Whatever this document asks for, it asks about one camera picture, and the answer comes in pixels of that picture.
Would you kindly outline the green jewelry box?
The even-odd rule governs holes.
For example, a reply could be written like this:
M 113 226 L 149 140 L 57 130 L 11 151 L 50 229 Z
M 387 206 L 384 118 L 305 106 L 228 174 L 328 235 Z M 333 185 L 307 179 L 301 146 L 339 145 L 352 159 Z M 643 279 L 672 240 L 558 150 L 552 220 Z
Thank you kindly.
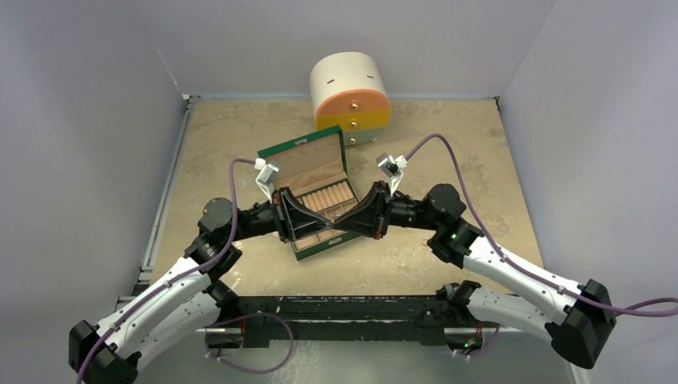
M 350 180 L 339 125 L 259 150 L 257 156 L 280 166 L 274 185 L 290 188 L 297 199 L 344 178 Z

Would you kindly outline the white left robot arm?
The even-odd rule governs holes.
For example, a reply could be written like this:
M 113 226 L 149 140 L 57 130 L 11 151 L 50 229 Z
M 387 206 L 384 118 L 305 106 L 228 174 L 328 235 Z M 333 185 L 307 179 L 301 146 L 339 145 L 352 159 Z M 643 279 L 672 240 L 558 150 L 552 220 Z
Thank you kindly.
M 198 235 L 155 283 L 95 324 L 69 334 L 69 364 L 78 383 L 132 383 L 162 351 L 203 326 L 243 326 L 259 316 L 241 310 L 239 296 L 221 281 L 242 256 L 235 241 L 278 233 L 283 242 L 331 228 L 287 187 L 247 210 L 214 198 L 198 221 Z

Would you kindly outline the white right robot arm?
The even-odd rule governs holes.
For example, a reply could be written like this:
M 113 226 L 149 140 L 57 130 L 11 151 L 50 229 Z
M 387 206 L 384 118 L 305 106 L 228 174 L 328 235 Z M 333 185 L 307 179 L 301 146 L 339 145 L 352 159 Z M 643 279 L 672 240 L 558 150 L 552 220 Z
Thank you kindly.
M 380 239 L 390 226 L 431 230 L 427 241 L 442 262 L 499 283 L 509 294 L 493 294 L 470 282 L 449 303 L 450 318 L 502 323 L 549 342 L 563 359 L 592 369 L 616 326 L 608 289 L 591 279 L 581 284 L 562 278 L 494 246 L 489 235 L 463 219 L 466 206 L 456 188 L 436 184 L 421 200 L 391 194 L 375 182 L 367 196 L 335 220 L 337 230 Z

